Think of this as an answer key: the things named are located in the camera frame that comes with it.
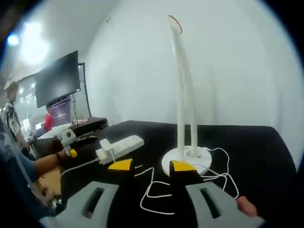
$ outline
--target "power strip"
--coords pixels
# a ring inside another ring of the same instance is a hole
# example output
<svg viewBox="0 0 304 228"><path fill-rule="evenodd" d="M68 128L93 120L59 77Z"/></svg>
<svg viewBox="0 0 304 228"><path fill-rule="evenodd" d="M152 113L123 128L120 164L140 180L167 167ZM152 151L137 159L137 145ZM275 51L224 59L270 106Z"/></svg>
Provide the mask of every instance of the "power strip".
<svg viewBox="0 0 304 228"><path fill-rule="evenodd" d="M101 149L97 150L96 154L103 165L112 162L113 157L116 160L144 145L143 139L137 135L131 135L113 144L110 144L107 139L103 139L99 143Z"/></svg>

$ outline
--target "cable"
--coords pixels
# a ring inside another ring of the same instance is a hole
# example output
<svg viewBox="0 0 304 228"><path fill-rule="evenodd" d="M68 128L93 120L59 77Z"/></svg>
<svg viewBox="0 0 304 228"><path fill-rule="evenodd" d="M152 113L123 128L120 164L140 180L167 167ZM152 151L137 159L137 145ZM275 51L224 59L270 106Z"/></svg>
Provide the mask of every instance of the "cable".
<svg viewBox="0 0 304 228"><path fill-rule="evenodd" d="M235 189L236 189L237 196L235 197L235 199L237 199L237 198L239 197L239 191L238 191L238 187L237 187L236 183L234 182L232 176L229 174L229 161L230 161L230 157L229 157L228 153L227 153L224 149L219 148L219 147L218 147L218 148L215 148L215 149L212 149L212 150L209 149L209 148L207 148L207 150L208 150L208 151L222 150L222 151L227 155L227 157L228 157L228 160L227 160L227 172L222 173L222 174L218 174L217 172L213 171L212 169L207 168L207 167L205 167L205 166L203 166L203 165L201 165L201 164L193 164L193 165L202 166L202 167L204 167L205 169L207 169L207 170L209 170L210 172L212 172L212 173L215 174L215 176L204 176L204 175L202 175L201 177L204 178L204 181L211 181L211 180L215 180L215 179L217 179L217 178L219 178L219 177L224 177L224 178L225 178L225 183L224 183L224 186L223 186L223 190L225 190L225 187L226 187L226 184L227 184L227 176L229 176L230 179L231 179L231 181L232 181L232 183L233 183L233 185L234 185L234 187L235 187Z"/></svg>
<svg viewBox="0 0 304 228"><path fill-rule="evenodd" d="M146 173L147 171L149 170L152 170L152 175L151 175L151 182L146 190L146 192L144 193L144 195L142 196L142 199L141 199L141 202L139 204L139 206L141 207L141 209L143 210L146 210L148 212L152 212L152 213L156 213L156 214L161 214L161 215L174 215L175 213L168 213L168 212L161 212L161 211L155 211L155 210L150 210L150 209L147 209L147 208L144 208L143 207L143 199L145 196L148 196L148 193L150 191L150 188L152 186L153 183L162 183L162 184L165 184L165 185L169 185L168 183L165 183L165 182L161 182L161 181L153 181L153 177L154 177L154 168L153 167L150 167L148 169L146 169L145 171L141 172L141 173L138 173L135 175L135 177L138 177L144 173ZM154 196L150 196L150 198L160 198L160 197L167 197L167 196L171 196L171 195L163 195L163 196L158 196L158 197L154 197Z"/></svg>
<svg viewBox="0 0 304 228"><path fill-rule="evenodd" d="M161 182L161 181L153 181L152 184L154 184L154 183L160 183L160 184L165 184L165 185L170 186L170 184L165 183L165 182ZM160 196L150 196L150 195L149 195L149 192L150 192L150 189L151 189L151 187L152 187L152 184L150 185L149 191L147 192L147 197L148 197L148 198L162 198L162 197L169 197L169 196L172 196L172 194L169 194L169 195L160 195Z"/></svg>
<svg viewBox="0 0 304 228"><path fill-rule="evenodd" d="M62 176L65 175L67 172L70 172L70 171L72 171L72 170L75 170L75 169L84 167L85 165L91 164L91 163L93 163L93 162L97 162L97 161L99 161L99 160L100 160L99 158L96 158L96 159L94 159L94 160L92 160L92 161L89 161L89 162L87 162L87 163L84 163L84 164L82 164L82 165L78 165L78 166L76 166L76 167L73 167L73 168L71 168L71 169L68 169L68 170L64 171L62 174L60 174L60 178L62 178Z"/></svg>
<svg viewBox="0 0 304 228"><path fill-rule="evenodd" d="M114 161L114 162L116 162L116 161L115 161L115 159L114 159L113 153L112 153L112 152L110 152L110 154L112 155L113 161Z"/></svg>
<svg viewBox="0 0 304 228"><path fill-rule="evenodd" d="M78 127L78 117L77 117L77 114L76 114L76 96L75 94L72 94L72 98L73 98L73 103L74 103L74 114L75 114L75 117L76 117L76 124L77 124L77 127Z"/></svg>

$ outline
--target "red wire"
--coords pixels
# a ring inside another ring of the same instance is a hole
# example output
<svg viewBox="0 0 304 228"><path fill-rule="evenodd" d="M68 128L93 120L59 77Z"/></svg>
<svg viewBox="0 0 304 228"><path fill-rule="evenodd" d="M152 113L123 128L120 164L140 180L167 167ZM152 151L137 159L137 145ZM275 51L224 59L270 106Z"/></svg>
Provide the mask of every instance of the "red wire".
<svg viewBox="0 0 304 228"><path fill-rule="evenodd" d="M175 20L176 21L176 23L178 23L178 25L179 25L179 27L180 27L180 33L182 33L182 28L181 28L181 24L173 17L173 16L171 16L171 15L169 15L169 17L171 17L173 20Z"/></svg>

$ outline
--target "white desk lamp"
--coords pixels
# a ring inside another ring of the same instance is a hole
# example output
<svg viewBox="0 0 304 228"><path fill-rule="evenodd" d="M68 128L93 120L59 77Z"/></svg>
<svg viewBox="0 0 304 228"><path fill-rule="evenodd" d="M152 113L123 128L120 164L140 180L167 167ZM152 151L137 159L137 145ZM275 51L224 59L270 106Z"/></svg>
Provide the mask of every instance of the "white desk lamp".
<svg viewBox="0 0 304 228"><path fill-rule="evenodd" d="M179 92L177 101L177 148L167 152L162 158L162 169L169 176L169 164L172 160L183 161L193 165L202 175L211 166L212 157L206 148L198 147L198 133L194 108L193 84L188 66L187 57L181 43L182 33L179 22L169 15L171 41L173 52L178 64ZM185 121L184 114L189 113L191 127L191 146L185 146Z"/></svg>

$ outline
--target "computer monitor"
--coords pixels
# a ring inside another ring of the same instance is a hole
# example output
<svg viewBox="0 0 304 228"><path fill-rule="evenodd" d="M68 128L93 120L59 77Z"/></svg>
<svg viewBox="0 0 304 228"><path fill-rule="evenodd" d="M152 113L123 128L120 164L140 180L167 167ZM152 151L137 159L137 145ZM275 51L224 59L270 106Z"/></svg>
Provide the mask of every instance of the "computer monitor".
<svg viewBox="0 0 304 228"><path fill-rule="evenodd" d="M36 73L35 80L38 108L60 97L80 91L78 51L49 64Z"/></svg>
<svg viewBox="0 0 304 228"><path fill-rule="evenodd" d="M52 127L72 123L71 98L68 97L51 106Z"/></svg>

